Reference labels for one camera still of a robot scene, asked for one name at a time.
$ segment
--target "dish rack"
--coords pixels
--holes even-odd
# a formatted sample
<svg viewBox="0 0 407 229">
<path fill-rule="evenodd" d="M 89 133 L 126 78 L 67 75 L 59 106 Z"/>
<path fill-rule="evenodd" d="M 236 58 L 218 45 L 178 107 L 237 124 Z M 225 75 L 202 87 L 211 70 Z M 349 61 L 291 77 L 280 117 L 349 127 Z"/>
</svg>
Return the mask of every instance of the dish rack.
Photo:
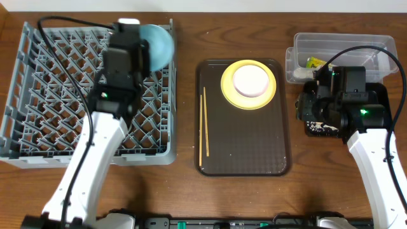
<svg viewBox="0 0 407 229">
<path fill-rule="evenodd" d="M 172 19 L 161 25 L 175 39 Z M 87 96 L 103 68 L 111 31 L 100 27 L 45 29 L 53 49 Z M 144 80 L 142 107 L 112 164 L 166 165 L 176 158 L 176 56 Z M 84 107 L 48 52 L 39 31 L 23 26 L 0 128 L 0 160 L 20 168 L 66 167 L 79 141 Z"/>
</svg>

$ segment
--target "wood grain surface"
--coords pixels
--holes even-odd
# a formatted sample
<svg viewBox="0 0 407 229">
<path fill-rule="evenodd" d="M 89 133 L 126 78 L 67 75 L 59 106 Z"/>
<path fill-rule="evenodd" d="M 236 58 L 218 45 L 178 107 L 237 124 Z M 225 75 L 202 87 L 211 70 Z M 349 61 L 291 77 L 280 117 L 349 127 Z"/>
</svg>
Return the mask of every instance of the wood grain surface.
<svg viewBox="0 0 407 229">
<path fill-rule="evenodd" d="M 293 166 L 284 177 L 205 177 L 194 166 L 195 68 L 213 58 L 273 58 L 284 68 L 286 49 L 297 32 L 386 34 L 396 40 L 407 67 L 407 15 L 327 13 L 10 13 L 0 37 L 0 113 L 10 84 L 24 21 L 65 15 L 108 24 L 135 17 L 144 24 L 174 19 L 177 32 L 177 159 L 171 165 L 111 166 L 98 214 L 127 207 L 140 216 L 185 218 L 271 218 L 285 211 L 303 215 L 338 211 L 348 218 L 370 218 L 371 210 L 356 163 L 339 139 L 310 138 L 295 119 L 301 85 L 286 84 Z M 50 27 L 78 26 L 48 22 Z M 391 108 L 401 96 L 398 74 L 384 81 Z M 396 126 L 397 147 L 407 165 L 407 111 Z M 19 228 L 26 214 L 39 216 L 64 169 L 22 170 L 0 163 L 0 228 Z"/>
<path fill-rule="evenodd" d="M 3 31 L 3 26 L 6 23 L 7 16 L 8 16 L 8 11 L 0 3 L 0 34 L 1 34 L 1 31 Z"/>
</svg>

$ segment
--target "brown tray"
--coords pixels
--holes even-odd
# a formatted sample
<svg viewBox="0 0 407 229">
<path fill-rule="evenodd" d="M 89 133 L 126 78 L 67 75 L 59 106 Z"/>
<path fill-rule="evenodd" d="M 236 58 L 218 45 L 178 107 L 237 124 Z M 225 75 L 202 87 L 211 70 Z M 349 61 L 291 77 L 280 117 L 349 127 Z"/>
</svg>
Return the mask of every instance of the brown tray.
<svg viewBox="0 0 407 229">
<path fill-rule="evenodd" d="M 197 67 L 195 166 L 206 176 L 281 176 L 291 167 L 286 94 L 280 64 L 257 60 L 273 72 L 274 98 L 247 111 L 230 104 L 222 94 L 224 70 L 240 59 L 205 60 Z M 202 114 L 202 166 L 199 166 L 200 95 L 206 89 L 209 156 L 206 154 L 205 115 Z"/>
</svg>

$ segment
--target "plastic container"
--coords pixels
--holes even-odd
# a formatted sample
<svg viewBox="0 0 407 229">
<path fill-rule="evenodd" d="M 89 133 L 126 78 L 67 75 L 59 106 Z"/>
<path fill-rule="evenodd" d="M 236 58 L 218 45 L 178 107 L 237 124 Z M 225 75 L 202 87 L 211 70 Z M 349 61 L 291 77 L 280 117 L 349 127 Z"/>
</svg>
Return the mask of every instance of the plastic container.
<svg viewBox="0 0 407 229">
<path fill-rule="evenodd" d="M 347 48 L 373 45 L 384 48 L 397 57 L 396 44 L 391 36 L 363 34 L 323 34 L 301 32 L 294 36 L 294 47 L 286 51 L 286 80 L 304 83 L 312 79 L 312 71 L 305 68 L 309 57 L 328 61 Z M 373 49 L 354 50 L 344 53 L 333 61 L 337 66 L 364 66 L 367 82 L 381 82 L 398 72 L 398 67 L 385 53 Z"/>
<path fill-rule="evenodd" d="M 173 39 L 172 20 L 161 25 Z M 103 68 L 110 33 L 100 27 L 45 29 L 57 55 L 86 96 Z M 176 158 L 176 57 L 143 83 L 142 107 L 116 151 L 116 165 L 167 165 Z M 24 24 L 0 129 L 0 160 L 20 168 L 66 167 L 85 114 L 72 83 Z"/>
</svg>

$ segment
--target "plastic tray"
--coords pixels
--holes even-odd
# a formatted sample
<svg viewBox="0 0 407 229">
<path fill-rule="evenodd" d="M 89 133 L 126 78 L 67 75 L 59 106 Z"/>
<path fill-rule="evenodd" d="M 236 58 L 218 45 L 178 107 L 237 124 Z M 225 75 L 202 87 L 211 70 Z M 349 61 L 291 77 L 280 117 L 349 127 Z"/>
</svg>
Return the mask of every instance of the plastic tray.
<svg viewBox="0 0 407 229">
<path fill-rule="evenodd" d="M 360 45 L 384 48 L 397 57 L 396 44 L 391 36 L 301 32 L 294 36 L 294 47 L 286 51 L 286 80 L 289 83 L 304 83 L 312 80 L 312 71 L 315 69 L 305 67 L 308 58 L 316 57 L 328 61 L 340 51 Z M 366 81 L 369 83 L 381 82 L 385 76 L 399 70 L 385 53 L 372 49 L 344 53 L 334 60 L 333 64 L 364 66 Z"/>
<path fill-rule="evenodd" d="M 162 27 L 172 35 L 172 20 Z M 86 96 L 103 68 L 109 30 L 45 29 L 57 55 Z M 143 107 L 112 163 L 165 165 L 176 158 L 176 63 L 144 80 Z M 37 29 L 24 24 L 0 129 L 0 160 L 20 168 L 66 167 L 85 112 L 73 85 L 46 50 Z"/>
<path fill-rule="evenodd" d="M 221 89 L 222 74 L 242 59 L 205 60 L 197 67 L 197 114 L 200 96 L 206 91 L 208 133 L 202 128 L 202 166 L 199 165 L 199 120 L 196 122 L 195 165 L 205 176 L 283 176 L 291 167 L 286 93 L 281 65 L 273 59 L 255 60 L 274 74 L 277 90 L 273 99 L 255 110 L 230 104 Z M 207 156 L 206 143 L 210 154 Z"/>
</svg>

